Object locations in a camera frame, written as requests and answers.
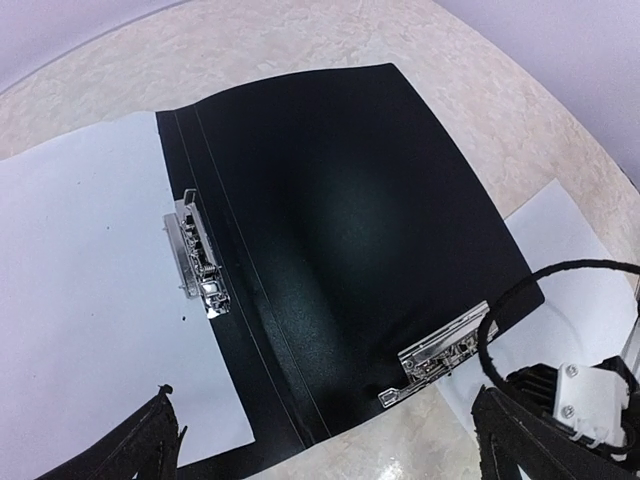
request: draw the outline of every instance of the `silver binder clip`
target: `silver binder clip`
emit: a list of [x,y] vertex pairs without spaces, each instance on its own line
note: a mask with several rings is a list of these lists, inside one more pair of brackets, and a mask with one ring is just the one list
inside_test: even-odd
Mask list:
[[[414,343],[398,353],[409,385],[402,389],[388,388],[378,394],[384,408],[388,408],[418,390],[435,382],[478,350],[477,330],[480,321],[489,311],[487,302],[482,302],[441,329]],[[493,340],[498,327],[495,322],[489,329],[489,341]]]
[[229,312],[230,298],[195,200],[196,191],[185,190],[164,225],[187,298],[201,297],[207,318],[215,318]]

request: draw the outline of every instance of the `open binder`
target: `open binder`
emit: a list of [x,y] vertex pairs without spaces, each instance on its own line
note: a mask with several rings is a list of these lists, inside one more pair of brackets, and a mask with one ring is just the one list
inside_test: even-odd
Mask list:
[[[180,478],[246,477],[382,413],[471,356],[487,309],[530,273],[391,64],[262,80],[157,121],[183,287],[256,439]],[[543,300],[530,288],[492,335]]]

